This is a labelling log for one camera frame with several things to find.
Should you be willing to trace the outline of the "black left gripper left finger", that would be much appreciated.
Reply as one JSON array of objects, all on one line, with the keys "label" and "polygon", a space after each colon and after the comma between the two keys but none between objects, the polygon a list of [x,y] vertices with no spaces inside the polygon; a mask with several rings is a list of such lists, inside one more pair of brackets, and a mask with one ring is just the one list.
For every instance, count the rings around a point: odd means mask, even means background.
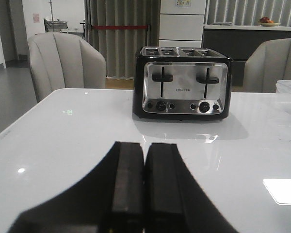
[{"label": "black left gripper left finger", "polygon": [[85,177],[21,213],[11,233],[141,233],[144,158],[137,143],[115,142]]}]

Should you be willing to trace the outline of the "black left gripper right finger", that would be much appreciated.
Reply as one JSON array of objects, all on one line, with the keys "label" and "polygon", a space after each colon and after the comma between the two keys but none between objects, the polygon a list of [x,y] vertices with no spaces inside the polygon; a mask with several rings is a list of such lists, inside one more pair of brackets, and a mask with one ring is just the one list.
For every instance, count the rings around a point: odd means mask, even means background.
[{"label": "black left gripper right finger", "polygon": [[147,233],[234,233],[186,167],[175,144],[151,144],[145,163]]}]

